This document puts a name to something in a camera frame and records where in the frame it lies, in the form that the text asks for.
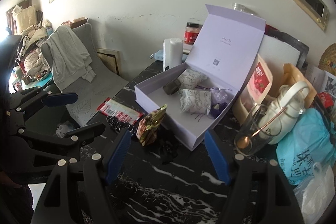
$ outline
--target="blue plastic bag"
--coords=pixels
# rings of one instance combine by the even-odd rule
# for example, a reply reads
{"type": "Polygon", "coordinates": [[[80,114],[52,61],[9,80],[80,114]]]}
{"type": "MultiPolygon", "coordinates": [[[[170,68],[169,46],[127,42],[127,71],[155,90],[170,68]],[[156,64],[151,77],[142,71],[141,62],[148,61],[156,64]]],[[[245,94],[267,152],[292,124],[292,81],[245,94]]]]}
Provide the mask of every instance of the blue plastic bag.
{"type": "MultiPolygon", "coordinates": [[[[333,122],[331,133],[336,133],[333,122]]],[[[322,166],[334,165],[336,148],[331,144],[329,131],[316,109],[309,108],[301,115],[292,131],[279,142],[277,156],[280,167],[292,185],[312,175],[315,162],[320,162],[322,166]]]]}

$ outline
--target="open box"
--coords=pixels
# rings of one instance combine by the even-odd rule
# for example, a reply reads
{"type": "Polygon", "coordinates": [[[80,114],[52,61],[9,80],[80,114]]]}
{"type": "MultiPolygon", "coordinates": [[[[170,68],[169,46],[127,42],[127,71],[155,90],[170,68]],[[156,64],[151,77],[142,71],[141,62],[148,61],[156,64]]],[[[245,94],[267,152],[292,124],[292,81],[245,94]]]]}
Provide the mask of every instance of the open box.
{"type": "Polygon", "coordinates": [[[193,150],[214,128],[237,97],[258,52],[265,31],[265,20],[232,9],[206,5],[209,15],[185,63],[155,75],[135,86],[136,101],[147,112],[168,104],[163,125],[193,150]],[[206,115],[180,111],[178,93],[167,95],[162,87],[186,68],[208,76],[200,85],[230,89],[230,103],[212,119],[206,115]]]}

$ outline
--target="turquoise table surface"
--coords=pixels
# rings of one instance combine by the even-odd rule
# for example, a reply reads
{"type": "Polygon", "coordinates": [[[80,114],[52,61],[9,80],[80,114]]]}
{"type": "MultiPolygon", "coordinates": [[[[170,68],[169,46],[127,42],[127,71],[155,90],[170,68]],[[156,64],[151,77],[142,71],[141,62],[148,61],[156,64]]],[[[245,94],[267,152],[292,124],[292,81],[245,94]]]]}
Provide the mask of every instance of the turquoise table surface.
{"type": "Polygon", "coordinates": [[[35,82],[30,82],[28,85],[25,85],[25,82],[21,82],[22,83],[22,89],[26,90],[26,89],[30,89],[30,88],[34,88],[36,86],[41,86],[42,88],[45,88],[47,83],[53,78],[53,74],[50,72],[48,74],[48,76],[46,78],[44,78],[41,81],[35,81],[35,82]]]}

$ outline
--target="box lid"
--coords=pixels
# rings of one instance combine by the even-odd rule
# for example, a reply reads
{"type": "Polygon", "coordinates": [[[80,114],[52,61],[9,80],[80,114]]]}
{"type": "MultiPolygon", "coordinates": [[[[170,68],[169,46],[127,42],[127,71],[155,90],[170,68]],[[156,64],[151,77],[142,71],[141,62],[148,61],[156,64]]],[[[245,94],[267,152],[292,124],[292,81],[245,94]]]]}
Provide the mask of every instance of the box lid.
{"type": "Polygon", "coordinates": [[[209,15],[186,63],[239,90],[263,39],[265,20],[219,6],[206,7],[209,15]]]}

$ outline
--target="straw hat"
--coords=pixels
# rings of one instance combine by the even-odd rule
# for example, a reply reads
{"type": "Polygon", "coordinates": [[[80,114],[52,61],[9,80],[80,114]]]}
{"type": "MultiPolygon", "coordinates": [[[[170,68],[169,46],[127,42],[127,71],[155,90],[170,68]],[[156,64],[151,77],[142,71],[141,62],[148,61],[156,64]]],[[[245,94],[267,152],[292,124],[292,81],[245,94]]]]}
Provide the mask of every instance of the straw hat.
{"type": "Polygon", "coordinates": [[[331,44],[322,54],[319,68],[336,76],[336,43],[331,44]]]}

